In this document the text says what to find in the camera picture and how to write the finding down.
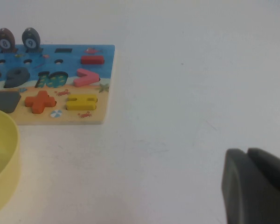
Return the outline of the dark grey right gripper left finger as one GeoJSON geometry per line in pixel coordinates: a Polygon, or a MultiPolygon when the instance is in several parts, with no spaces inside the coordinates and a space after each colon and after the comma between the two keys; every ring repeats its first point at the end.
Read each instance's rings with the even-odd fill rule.
{"type": "Polygon", "coordinates": [[[259,171],[247,152],[228,149],[222,193],[229,224],[280,224],[280,189],[259,171]]]}

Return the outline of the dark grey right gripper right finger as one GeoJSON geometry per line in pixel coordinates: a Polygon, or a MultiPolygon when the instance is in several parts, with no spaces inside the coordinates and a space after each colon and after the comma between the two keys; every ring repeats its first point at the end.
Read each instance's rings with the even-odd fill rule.
{"type": "Polygon", "coordinates": [[[265,178],[280,189],[280,158],[259,148],[249,148],[247,155],[265,178]]]}

